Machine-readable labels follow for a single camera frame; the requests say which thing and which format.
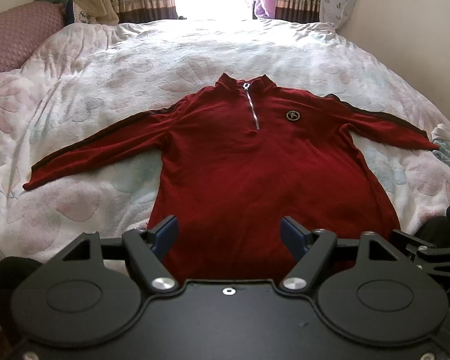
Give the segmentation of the dark red zip-neck sweater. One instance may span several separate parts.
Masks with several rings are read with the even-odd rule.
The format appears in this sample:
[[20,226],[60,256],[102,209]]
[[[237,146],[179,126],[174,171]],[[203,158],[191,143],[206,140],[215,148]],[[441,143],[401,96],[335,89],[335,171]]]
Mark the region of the dark red zip-neck sweater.
[[266,76],[222,75],[175,105],[130,116],[48,155],[32,167],[25,189],[159,150],[148,223],[178,219],[166,269],[178,281],[280,280],[294,266],[280,239],[285,216],[341,238],[365,231],[388,236],[399,228],[354,135],[405,150],[434,149],[423,130],[396,116],[283,88]]

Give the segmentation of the beige folded blanket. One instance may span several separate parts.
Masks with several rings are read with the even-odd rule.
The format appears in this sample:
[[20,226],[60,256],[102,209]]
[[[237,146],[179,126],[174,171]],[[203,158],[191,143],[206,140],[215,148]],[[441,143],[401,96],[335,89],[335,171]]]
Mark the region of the beige folded blanket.
[[117,25],[119,16],[112,6],[111,0],[72,0],[84,13],[94,18],[98,24]]

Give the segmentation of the white floral bed quilt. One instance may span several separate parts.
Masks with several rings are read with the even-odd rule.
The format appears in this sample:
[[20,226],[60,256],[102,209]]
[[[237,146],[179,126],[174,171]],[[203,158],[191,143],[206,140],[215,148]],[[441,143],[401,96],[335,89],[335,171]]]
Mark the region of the white floral bed quilt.
[[81,233],[120,236],[149,221],[158,153],[26,192],[32,165],[136,113],[177,102],[222,74],[266,75],[431,132],[447,118],[420,92],[328,24],[162,20],[71,24],[0,73],[0,261],[46,261]]

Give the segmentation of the pink textured pillow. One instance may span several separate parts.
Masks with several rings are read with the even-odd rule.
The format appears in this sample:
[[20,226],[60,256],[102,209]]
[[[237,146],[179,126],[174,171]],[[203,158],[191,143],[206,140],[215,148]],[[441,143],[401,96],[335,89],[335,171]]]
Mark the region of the pink textured pillow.
[[0,13],[0,73],[23,66],[34,51],[65,26],[51,2],[29,2]]

